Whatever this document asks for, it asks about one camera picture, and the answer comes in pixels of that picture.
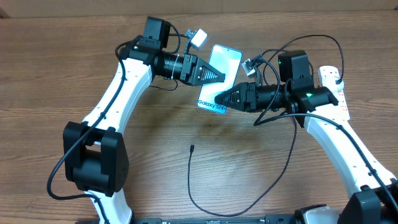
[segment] wooden table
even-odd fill
[[[301,35],[332,35],[344,50],[350,123],[375,157],[398,174],[397,11],[162,18],[180,32],[204,29],[209,39],[197,54],[205,59],[213,44],[239,49],[248,58]],[[0,20],[0,223],[96,218],[88,199],[56,201],[45,185],[63,155],[65,125],[80,122],[97,104],[117,67],[115,46],[142,34],[145,21],[144,16]],[[170,49],[176,43],[170,39]],[[315,70],[322,65],[341,69],[338,49],[329,39],[303,39],[290,49],[306,50]],[[267,76],[272,80],[270,70]],[[247,81],[240,70],[236,83]],[[172,88],[174,82],[157,77],[153,84]],[[294,133],[291,120],[255,128],[258,114],[198,109],[199,92],[199,86],[180,85],[173,92],[150,88],[130,118],[124,135],[130,160],[124,191],[139,218],[211,217],[195,208],[187,194],[191,144],[196,145],[193,198],[213,212],[243,210],[285,165]],[[63,167],[52,186],[59,195],[79,193],[66,181]],[[342,208],[347,201],[326,154],[299,129],[287,172],[244,216],[292,213],[316,203]]]

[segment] wooden surface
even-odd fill
[[[350,123],[375,157],[398,174],[397,11],[162,18],[180,32],[207,31],[208,42],[197,52],[204,59],[213,44],[239,49],[248,58],[301,35],[332,35],[344,50]],[[88,199],[56,201],[45,185],[63,154],[65,125],[80,122],[97,104],[116,70],[115,46],[141,34],[145,21],[144,16],[0,20],[0,223],[73,223],[96,217]],[[170,49],[176,43],[170,39]],[[291,49],[306,50],[316,70],[322,65],[341,68],[331,40],[304,39]],[[273,77],[270,71],[267,76]],[[240,70],[236,83],[246,81]],[[157,77],[153,84],[172,88],[174,82]],[[180,85],[173,92],[150,88],[129,120],[124,191],[137,217],[210,217],[187,194],[191,144],[196,145],[192,195],[213,212],[240,212],[283,169],[294,132],[291,120],[255,128],[258,114],[198,109],[199,92],[199,86]],[[79,193],[66,181],[63,167],[53,189],[59,195]],[[341,208],[347,201],[326,154],[299,129],[287,172],[244,216],[291,213],[317,203]]]
[[[0,0],[11,18],[391,10],[398,0]]]

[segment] white phone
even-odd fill
[[[234,86],[242,57],[242,52],[238,50],[218,44],[213,46],[209,64],[225,74],[225,81],[223,83],[211,83],[202,86],[198,98],[199,108],[221,114],[226,113],[227,107],[216,104],[214,98]]]

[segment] beige wall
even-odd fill
[[[267,11],[383,10],[398,0],[0,0],[11,18]]]

